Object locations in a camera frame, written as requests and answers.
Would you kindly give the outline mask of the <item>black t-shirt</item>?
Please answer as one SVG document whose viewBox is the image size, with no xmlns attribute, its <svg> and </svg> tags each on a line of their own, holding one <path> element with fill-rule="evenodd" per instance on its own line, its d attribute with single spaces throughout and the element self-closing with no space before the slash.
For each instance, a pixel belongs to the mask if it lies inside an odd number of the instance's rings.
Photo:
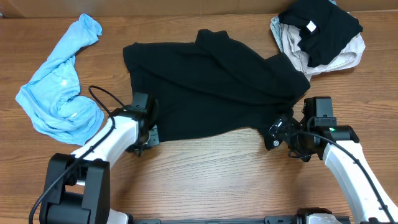
<svg viewBox="0 0 398 224">
<path fill-rule="evenodd" d="M 270 127 L 310 88 L 285 54 L 262 58 L 225 31 L 199 30 L 190 43 L 134 43 L 123 57 L 133 92 L 159 103 L 162 142 L 250 127 L 272 149 Z"/>
</svg>

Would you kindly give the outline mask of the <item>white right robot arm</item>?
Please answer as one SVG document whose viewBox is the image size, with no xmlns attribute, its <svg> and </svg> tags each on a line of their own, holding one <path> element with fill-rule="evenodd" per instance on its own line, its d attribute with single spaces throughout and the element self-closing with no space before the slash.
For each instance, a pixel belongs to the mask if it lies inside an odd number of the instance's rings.
<svg viewBox="0 0 398 224">
<path fill-rule="evenodd" d="M 335 117 L 294 118 L 282 115 L 269 133 L 287 143 L 289 157 L 308 162 L 317 155 L 337 180 L 355 223 L 397 223 L 397 205 L 371 170 L 351 126 Z"/>
</svg>

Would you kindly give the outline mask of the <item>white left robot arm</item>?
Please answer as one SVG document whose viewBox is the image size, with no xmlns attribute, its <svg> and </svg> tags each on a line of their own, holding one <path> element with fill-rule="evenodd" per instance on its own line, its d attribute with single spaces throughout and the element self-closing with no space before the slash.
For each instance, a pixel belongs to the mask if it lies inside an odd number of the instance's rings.
<svg viewBox="0 0 398 224">
<path fill-rule="evenodd" d="M 40 223 L 133 223 L 132 215 L 110 206 L 110 170 L 124 152 L 140 156 L 159 144 L 159 103 L 135 98 L 111 113 L 106 126 L 72 154 L 49 160 L 44 191 L 33 211 Z"/>
</svg>

